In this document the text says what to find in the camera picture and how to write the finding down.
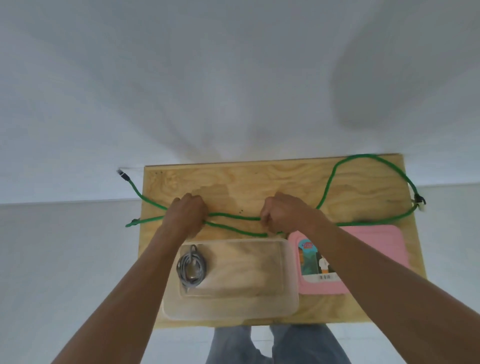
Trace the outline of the person's left hand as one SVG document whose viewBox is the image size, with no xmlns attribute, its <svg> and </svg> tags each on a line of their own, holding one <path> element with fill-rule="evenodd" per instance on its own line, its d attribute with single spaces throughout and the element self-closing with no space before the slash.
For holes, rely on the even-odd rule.
<svg viewBox="0 0 480 364">
<path fill-rule="evenodd" d="M 207 204 L 199 195 L 175 198 L 163 218 L 162 230 L 185 241 L 199 233 L 208 217 Z"/>
</svg>

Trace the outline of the person's right hand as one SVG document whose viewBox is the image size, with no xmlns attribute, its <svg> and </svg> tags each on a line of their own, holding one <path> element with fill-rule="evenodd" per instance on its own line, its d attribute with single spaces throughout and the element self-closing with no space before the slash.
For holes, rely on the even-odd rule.
<svg viewBox="0 0 480 364">
<path fill-rule="evenodd" d="M 322 228 L 329 227 L 331 222 L 319 210 L 309 206 L 298 197 L 285 194 L 285 233 L 301 232 L 313 234 Z"/>
</svg>

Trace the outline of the person's left forearm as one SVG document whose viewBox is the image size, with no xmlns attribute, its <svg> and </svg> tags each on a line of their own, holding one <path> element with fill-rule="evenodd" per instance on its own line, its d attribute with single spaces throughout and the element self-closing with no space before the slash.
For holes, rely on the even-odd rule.
<svg viewBox="0 0 480 364">
<path fill-rule="evenodd" d="M 174 258 L 203 223 L 167 223 L 51 364 L 140 364 Z"/>
</svg>

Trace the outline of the person's right forearm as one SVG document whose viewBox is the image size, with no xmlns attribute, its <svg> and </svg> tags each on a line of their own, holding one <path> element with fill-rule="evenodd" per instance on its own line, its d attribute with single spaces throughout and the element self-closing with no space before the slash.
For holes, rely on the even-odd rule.
<svg viewBox="0 0 480 364">
<path fill-rule="evenodd" d="M 329 221 L 298 230 L 407 364 L 480 364 L 480 314 Z"/>
</svg>

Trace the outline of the wooden table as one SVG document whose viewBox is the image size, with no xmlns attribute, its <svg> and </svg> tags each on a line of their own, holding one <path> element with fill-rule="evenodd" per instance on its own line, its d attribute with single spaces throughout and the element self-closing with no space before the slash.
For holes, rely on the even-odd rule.
<svg viewBox="0 0 480 364">
<path fill-rule="evenodd" d="M 192 242 L 228 239 L 268 239 L 258 221 L 264 199 L 281 191 L 320 208 L 342 227 L 393 225 L 400 229 L 410 269 L 426 277 L 413 212 L 417 208 L 413 182 L 404 171 L 401 155 L 362 154 L 349 157 L 150 166 L 144 169 L 139 255 L 160 226 L 161 206 L 187 192 L 200 195 L 213 216 Z M 183 269 L 198 263 L 199 253 L 181 258 L 180 280 L 194 287 L 201 277 Z M 224 327 L 236 325 L 350 323 L 368 321 L 351 294 L 301 295 L 290 316 L 245 321 L 172 321 L 160 307 L 154 327 Z"/>
</svg>

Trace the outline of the clear plastic container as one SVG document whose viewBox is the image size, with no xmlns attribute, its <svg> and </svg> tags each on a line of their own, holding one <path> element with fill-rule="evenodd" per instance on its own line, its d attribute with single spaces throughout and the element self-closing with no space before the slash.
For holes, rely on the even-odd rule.
<svg viewBox="0 0 480 364">
<path fill-rule="evenodd" d="M 186 287 L 177 272 L 182 258 L 198 253 L 205 267 L 183 269 L 200 276 Z M 296 256 L 282 238 L 204 240 L 185 243 L 165 288 L 162 316 L 174 321 L 274 319 L 297 312 Z"/>
</svg>

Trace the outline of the pink container lid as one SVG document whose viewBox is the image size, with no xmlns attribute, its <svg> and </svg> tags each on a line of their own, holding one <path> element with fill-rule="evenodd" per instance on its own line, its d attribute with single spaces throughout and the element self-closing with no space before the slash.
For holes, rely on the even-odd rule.
<svg viewBox="0 0 480 364">
<path fill-rule="evenodd" d="M 402 232 L 393 225 L 342 227 L 343 230 L 381 252 L 397 263 L 410 268 Z M 350 291 L 337 272 L 314 244 L 301 232 L 289 235 L 289 244 L 297 260 L 298 293 L 301 295 L 339 295 Z"/>
</svg>

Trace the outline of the person's grey trousers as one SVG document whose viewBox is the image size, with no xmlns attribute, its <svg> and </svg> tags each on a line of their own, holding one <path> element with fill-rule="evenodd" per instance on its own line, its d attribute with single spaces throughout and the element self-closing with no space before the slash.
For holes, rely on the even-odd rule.
<svg viewBox="0 0 480 364">
<path fill-rule="evenodd" d="M 351 364 L 326 324 L 271 325 L 269 329 L 271 357 L 255 347 L 251 326 L 215 328 L 205 364 Z"/>
</svg>

